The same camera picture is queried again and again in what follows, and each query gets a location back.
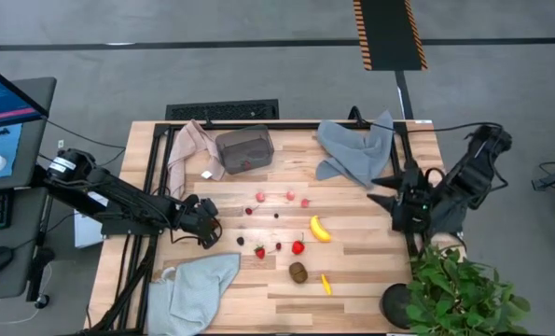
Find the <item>large yellow toy banana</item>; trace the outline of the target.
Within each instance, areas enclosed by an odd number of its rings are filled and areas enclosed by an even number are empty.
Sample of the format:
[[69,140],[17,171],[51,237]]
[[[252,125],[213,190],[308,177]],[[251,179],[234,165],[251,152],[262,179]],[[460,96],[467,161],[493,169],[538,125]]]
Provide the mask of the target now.
[[310,221],[310,229],[313,236],[320,242],[330,242],[331,235],[330,233],[323,227],[320,222],[319,216],[313,216]]

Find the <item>brown toy kiwi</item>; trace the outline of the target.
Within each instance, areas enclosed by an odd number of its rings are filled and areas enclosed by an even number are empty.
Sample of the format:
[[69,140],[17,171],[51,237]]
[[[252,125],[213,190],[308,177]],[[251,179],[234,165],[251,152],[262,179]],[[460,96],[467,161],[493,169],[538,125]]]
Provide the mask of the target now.
[[308,272],[301,262],[292,263],[288,271],[292,280],[297,284],[303,284],[308,279]]

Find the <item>grey computer desk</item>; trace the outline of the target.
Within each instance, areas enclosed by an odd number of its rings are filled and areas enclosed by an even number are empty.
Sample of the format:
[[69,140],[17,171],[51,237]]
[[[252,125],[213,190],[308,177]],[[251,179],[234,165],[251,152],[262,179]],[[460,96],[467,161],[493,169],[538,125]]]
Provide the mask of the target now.
[[31,283],[29,269],[36,236],[50,204],[46,189],[29,186],[45,128],[44,120],[27,122],[22,126],[13,173],[0,178],[0,189],[14,191],[11,224],[0,230],[0,246],[14,250],[12,261],[0,272],[0,299],[20,296]]

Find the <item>white box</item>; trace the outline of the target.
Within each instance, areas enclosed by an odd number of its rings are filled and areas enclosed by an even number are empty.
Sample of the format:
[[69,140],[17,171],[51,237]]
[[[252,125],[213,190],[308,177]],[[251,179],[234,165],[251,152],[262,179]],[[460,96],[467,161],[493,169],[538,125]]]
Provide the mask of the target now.
[[104,240],[102,224],[74,210],[74,242],[76,248],[97,245]]

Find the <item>blue-grey cloth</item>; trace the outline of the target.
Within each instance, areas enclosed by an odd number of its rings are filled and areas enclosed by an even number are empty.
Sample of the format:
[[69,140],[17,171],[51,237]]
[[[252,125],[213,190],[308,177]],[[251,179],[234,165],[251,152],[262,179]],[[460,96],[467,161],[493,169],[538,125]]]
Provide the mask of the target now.
[[343,175],[354,183],[370,189],[389,161],[394,121],[388,110],[376,119],[367,133],[346,129],[323,120],[317,130],[317,141],[329,155],[315,171],[318,180]]

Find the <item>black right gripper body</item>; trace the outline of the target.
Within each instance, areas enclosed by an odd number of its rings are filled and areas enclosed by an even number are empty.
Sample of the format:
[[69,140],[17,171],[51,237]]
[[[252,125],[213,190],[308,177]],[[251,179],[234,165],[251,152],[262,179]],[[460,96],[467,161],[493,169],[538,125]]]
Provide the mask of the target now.
[[423,232],[430,224],[430,183],[416,161],[406,161],[392,210],[392,228]]

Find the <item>black plant pot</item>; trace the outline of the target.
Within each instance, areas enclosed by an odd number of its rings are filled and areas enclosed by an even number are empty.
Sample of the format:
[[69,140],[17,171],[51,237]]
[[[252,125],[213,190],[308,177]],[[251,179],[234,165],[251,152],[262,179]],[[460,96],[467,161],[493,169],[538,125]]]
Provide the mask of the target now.
[[406,308],[410,305],[410,291],[406,284],[393,284],[382,294],[380,308],[385,319],[399,329],[409,329]]

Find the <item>beige pink cloth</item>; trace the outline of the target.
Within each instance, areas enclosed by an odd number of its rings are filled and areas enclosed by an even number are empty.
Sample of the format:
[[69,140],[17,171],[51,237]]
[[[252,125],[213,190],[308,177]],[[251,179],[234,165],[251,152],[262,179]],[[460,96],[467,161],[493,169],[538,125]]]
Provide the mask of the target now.
[[206,170],[202,173],[205,178],[219,181],[225,174],[215,138],[209,135],[195,120],[190,120],[173,140],[173,147],[167,163],[169,173],[170,195],[180,199],[185,192],[186,160],[195,154],[207,151],[210,159]]

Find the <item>pale grey waffle cloth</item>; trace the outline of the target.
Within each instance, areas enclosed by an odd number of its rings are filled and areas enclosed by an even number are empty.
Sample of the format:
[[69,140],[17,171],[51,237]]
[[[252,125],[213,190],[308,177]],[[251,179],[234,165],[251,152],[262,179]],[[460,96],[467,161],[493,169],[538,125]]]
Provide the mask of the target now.
[[148,335],[195,336],[206,330],[240,264],[238,253],[218,254],[163,270],[148,287]]

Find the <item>black mat with orange stripes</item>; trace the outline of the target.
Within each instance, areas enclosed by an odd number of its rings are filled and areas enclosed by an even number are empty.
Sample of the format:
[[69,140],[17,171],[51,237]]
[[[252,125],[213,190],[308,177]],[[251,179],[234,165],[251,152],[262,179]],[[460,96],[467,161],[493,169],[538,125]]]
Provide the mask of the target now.
[[353,5],[367,71],[428,68],[410,0],[353,0]]

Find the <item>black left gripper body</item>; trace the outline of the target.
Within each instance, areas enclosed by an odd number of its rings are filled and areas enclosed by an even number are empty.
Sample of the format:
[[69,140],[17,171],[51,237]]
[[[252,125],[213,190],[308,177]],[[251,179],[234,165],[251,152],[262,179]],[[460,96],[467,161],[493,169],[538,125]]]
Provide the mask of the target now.
[[218,210],[209,198],[201,199],[191,194],[184,200],[185,209],[181,215],[178,228],[190,233],[204,249],[210,249],[221,238],[223,228],[216,218]]

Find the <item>grey translucent tupperware container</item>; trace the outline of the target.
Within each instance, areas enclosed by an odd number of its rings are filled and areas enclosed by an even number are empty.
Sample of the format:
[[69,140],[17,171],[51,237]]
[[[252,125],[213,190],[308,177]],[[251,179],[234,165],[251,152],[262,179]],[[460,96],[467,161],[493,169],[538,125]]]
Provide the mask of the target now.
[[[230,175],[250,171],[272,163],[274,148],[269,129],[254,125],[229,133],[222,133],[215,143],[222,166]],[[250,161],[252,168],[243,169],[243,162]]]

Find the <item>green leafy plant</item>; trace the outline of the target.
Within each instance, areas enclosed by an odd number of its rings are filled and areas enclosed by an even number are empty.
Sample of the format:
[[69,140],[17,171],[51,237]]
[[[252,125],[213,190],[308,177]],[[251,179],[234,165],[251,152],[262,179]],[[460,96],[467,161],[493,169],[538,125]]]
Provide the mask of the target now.
[[531,305],[493,266],[467,259],[457,246],[427,246],[410,259],[405,313],[417,336],[522,336]]

